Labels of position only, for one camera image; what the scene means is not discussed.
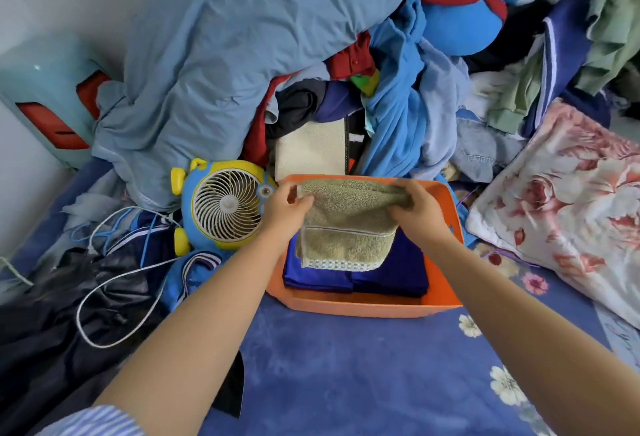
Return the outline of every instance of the orange plastic basket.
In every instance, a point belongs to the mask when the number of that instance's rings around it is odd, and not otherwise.
[[[299,184],[317,178],[365,180],[384,184],[395,181],[393,178],[340,175],[290,175],[283,181]],[[452,228],[455,237],[460,242],[464,242],[456,205],[446,185],[433,181],[419,183],[436,198],[444,213],[444,219]],[[424,256],[424,267],[429,278],[429,290],[421,298],[370,293],[326,293],[286,287],[282,279],[286,258],[287,254],[284,253],[278,260],[267,286],[267,293],[292,310],[369,318],[420,318],[462,306],[440,269],[427,256]]]

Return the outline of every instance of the sleeve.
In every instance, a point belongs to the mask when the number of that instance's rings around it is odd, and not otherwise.
[[[145,436],[132,416],[114,406],[97,406],[66,416],[37,436]]]

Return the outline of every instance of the floral pillowcase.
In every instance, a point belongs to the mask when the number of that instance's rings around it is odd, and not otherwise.
[[[472,234],[640,328],[640,146],[555,101],[473,204]]]

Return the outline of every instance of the blue plush toy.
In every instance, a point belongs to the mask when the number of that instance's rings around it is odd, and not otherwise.
[[[503,1],[522,5],[535,0]],[[472,55],[484,50],[495,40],[503,25],[484,0],[464,6],[423,3],[422,9],[427,18],[423,36],[446,55]]]

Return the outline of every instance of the cartoon fan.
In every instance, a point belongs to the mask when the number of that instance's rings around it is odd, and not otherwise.
[[[275,191],[267,173],[248,161],[192,160],[189,174],[172,168],[174,195],[182,194],[183,229],[175,230],[175,253],[186,255],[191,246],[238,249],[258,230],[262,208]]]

